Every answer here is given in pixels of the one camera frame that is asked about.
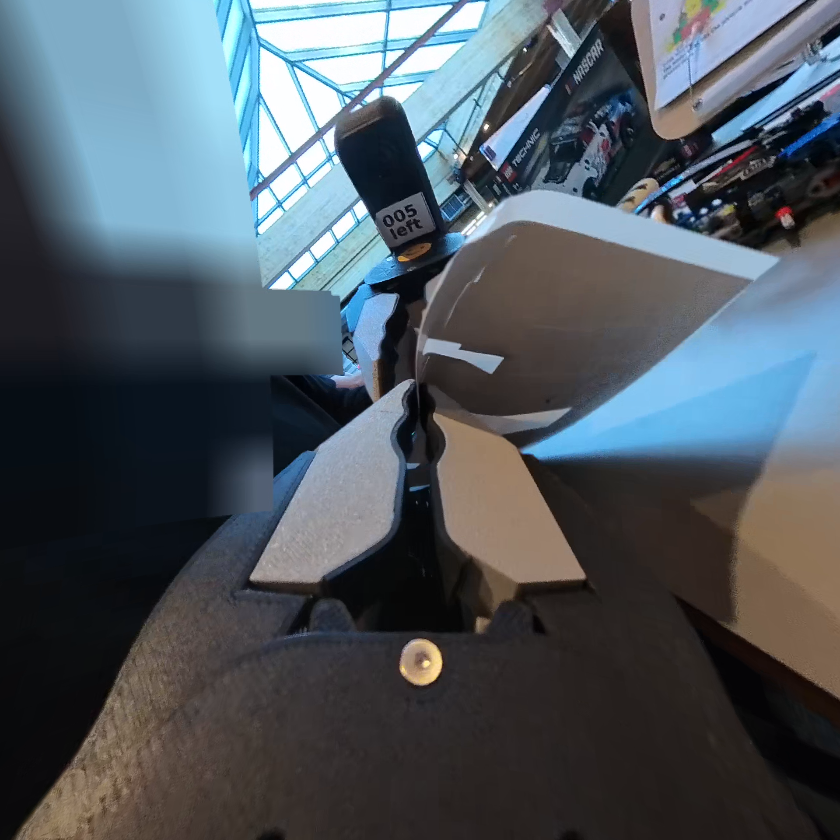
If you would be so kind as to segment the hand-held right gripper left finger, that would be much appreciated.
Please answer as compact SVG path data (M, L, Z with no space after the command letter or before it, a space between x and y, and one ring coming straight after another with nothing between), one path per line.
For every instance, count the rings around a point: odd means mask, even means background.
M313 453L249 582L311 594L396 535L406 486L416 382L406 380Z

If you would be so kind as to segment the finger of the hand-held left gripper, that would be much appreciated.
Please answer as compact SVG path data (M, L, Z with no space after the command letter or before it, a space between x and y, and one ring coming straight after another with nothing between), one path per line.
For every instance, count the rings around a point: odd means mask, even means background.
M400 298L395 293L374 295L364 302L353 331L364 387L375 403L396 383L396 329Z

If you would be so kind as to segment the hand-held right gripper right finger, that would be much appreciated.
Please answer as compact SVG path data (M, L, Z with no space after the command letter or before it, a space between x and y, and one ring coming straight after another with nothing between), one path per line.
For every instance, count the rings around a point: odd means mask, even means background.
M433 516L446 588L468 624L499 607L587 585L581 562L518 448L462 418L433 418Z

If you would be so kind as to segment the holographic sticker sheet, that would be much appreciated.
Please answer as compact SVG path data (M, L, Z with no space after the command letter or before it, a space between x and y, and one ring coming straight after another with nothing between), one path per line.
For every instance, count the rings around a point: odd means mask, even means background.
M434 283L420 393L536 443L636 382L778 263L578 197L509 198Z

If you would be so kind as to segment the person's left forearm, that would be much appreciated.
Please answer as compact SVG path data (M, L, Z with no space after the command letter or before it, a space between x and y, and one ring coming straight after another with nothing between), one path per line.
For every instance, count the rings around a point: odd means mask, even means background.
M336 388L331 375L270 378L274 474L316 449L372 405L366 389Z

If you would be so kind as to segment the whiteboard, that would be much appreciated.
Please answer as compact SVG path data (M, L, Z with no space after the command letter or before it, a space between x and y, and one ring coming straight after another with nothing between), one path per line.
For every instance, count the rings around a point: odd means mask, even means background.
M480 145L479 151L494 171L498 172L502 167L504 160L508 158L513 151L513 147L525 133L527 126L541 108L550 90L550 85L542 86L508 121L503 123Z

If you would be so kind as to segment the black toy car box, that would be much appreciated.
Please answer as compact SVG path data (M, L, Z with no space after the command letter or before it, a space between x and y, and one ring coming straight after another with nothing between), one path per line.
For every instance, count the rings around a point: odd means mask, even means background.
M544 190L619 204L664 145L636 76L595 26L511 150L493 164L491 198Z

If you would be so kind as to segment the printed instruction sheet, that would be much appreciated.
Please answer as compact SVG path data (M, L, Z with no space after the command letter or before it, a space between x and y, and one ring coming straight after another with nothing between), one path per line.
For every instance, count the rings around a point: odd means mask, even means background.
M669 105L803 5L803 1L649 2L655 108Z

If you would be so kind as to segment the partly built toy car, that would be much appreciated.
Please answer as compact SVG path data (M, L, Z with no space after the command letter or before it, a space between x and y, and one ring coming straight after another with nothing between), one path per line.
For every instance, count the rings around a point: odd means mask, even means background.
M838 105L817 98L693 164L633 214L736 245L796 247L801 227L837 212L838 197Z

